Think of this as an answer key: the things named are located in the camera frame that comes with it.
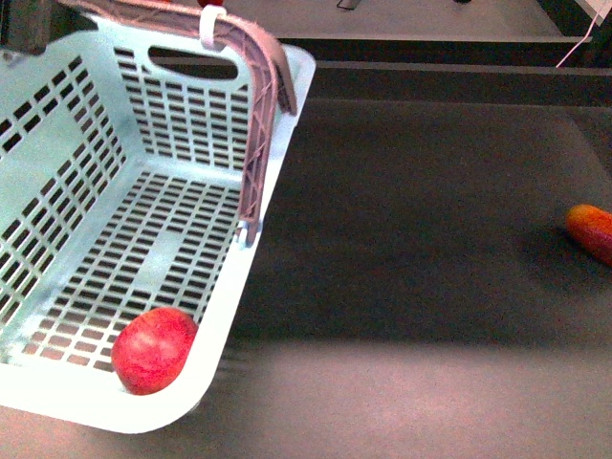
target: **basket handle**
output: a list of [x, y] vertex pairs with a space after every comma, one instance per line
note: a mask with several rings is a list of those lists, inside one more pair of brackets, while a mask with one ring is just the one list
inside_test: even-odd
[[[201, 9], [150, 0], [55, 1], [127, 26], [200, 38]], [[253, 107], [238, 204], [243, 224], [238, 231], [247, 231], [244, 240], [249, 247], [259, 231], [276, 103], [282, 112], [296, 115], [297, 102], [287, 56], [272, 35], [249, 21], [227, 14], [216, 18], [214, 42], [232, 48], [245, 59], [251, 71]]]

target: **white strap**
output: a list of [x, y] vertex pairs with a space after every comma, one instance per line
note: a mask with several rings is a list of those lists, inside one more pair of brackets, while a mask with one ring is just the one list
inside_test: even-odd
[[217, 16], [225, 16], [227, 13], [228, 11], [225, 8], [215, 5], [206, 5], [202, 9], [202, 15], [200, 16], [200, 41], [206, 49], [221, 51], [225, 48], [224, 45], [215, 45], [214, 43], [214, 23], [217, 20]]

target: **light blue basket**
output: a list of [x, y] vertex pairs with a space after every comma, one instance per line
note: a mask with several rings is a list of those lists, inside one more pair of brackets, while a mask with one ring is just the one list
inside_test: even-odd
[[[137, 432], [206, 392], [259, 236], [234, 236], [251, 76], [230, 49], [106, 20], [0, 65], [0, 404]], [[159, 46], [235, 63], [233, 80], [155, 65]], [[298, 116], [277, 111], [261, 215], [315, 62], [284, 47]], [[131, 319], [173, 306], [200, 330], [181, 377], [131, 396], [110, 349]]]

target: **apple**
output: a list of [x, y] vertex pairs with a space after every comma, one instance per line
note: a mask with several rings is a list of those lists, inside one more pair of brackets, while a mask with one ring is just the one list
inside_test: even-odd
[[570, 236], [593, 257], [612, 266], [612, 214], [579, 204], [567, 212], [566, 227]]
[[198, 326], [174, 308], [157, 308], [132, 320], [111, 349], [111, 363], [125, 388], [148, 395], [168, 387], [179, 376]]

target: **gray floor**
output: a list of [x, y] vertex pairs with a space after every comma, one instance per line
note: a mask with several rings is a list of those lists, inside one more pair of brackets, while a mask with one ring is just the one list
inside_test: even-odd
[[308, 101], [225, 370], [124, 436], [0, 408], [1, 459], [609, 459], [610, 110]]
[[[181, 0], [194, 4], [195, 0]], [[521, 40], [561, 37], [536, 0], [226, 0], [227, 9], [279, 37]]]

